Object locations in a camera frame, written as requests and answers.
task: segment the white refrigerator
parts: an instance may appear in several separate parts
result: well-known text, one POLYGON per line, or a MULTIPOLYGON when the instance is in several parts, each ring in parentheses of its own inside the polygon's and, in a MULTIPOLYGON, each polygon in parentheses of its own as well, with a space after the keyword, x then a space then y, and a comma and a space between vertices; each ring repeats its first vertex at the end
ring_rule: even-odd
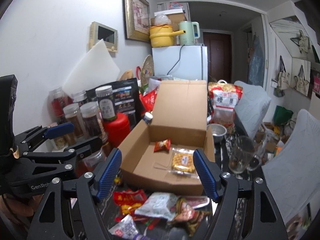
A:
POLYGON ((170 46, 152 48, 155 76, 167 75, 187 80, 208 82, 208 55, 204 46, 170 46))

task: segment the brown wooden door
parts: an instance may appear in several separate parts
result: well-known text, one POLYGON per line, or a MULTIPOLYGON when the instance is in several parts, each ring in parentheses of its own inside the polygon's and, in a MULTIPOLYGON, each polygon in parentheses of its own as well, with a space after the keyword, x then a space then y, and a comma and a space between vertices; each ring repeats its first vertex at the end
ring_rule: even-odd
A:
POLYGON ((208 48, 208 81, 214 77, 231 82, 231 35, 204 33, 203 40, 208 48))

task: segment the green kettle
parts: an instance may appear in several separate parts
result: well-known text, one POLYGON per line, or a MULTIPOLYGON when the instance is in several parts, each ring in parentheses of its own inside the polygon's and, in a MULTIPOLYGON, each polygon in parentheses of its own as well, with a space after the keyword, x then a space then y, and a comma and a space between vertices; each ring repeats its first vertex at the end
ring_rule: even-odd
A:
POLYGON ((200 28, 199 23, 183 21, 179 23, 179 30, 184 30, 186 33, 179 35, 180 45, 195 45, 196 39, 200 38, 200 28), (197 28, 197 36, 195 36, 195 31, 193 26, 197 28))

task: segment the human hand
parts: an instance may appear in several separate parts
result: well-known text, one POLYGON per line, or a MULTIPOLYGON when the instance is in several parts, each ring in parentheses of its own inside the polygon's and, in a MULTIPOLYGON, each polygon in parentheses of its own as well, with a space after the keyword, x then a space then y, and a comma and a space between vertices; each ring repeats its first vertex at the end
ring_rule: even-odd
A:
MULTIPOLYGON (((31 217, 38 208, 42 195, 33 196, 29 200, 28 205, 21 203, 20 201, 15 199, 7 198, 6 195, 4 195, 4 198, 13 214, 22 217, 31 217)), ((20 221, 18 221, 15 216, 8 210, 2 196, 0 196, 0 210, 12 222, 20 224, 20 221)))

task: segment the plastic chair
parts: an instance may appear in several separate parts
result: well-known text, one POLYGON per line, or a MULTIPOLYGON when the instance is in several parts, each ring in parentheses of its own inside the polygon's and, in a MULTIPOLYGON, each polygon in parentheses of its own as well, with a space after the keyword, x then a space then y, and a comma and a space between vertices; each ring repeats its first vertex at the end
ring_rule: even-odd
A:
POLYGON ((271 98, 260 87, 236 81, 235 85, 243 87, 243 95, 235 107, 248 136, 253 139, 269 108, 271 98))
POLYGON ((320 121, 307 110, 300 110, 290 138, 262 170, 286 223, 319 191, 320 121))

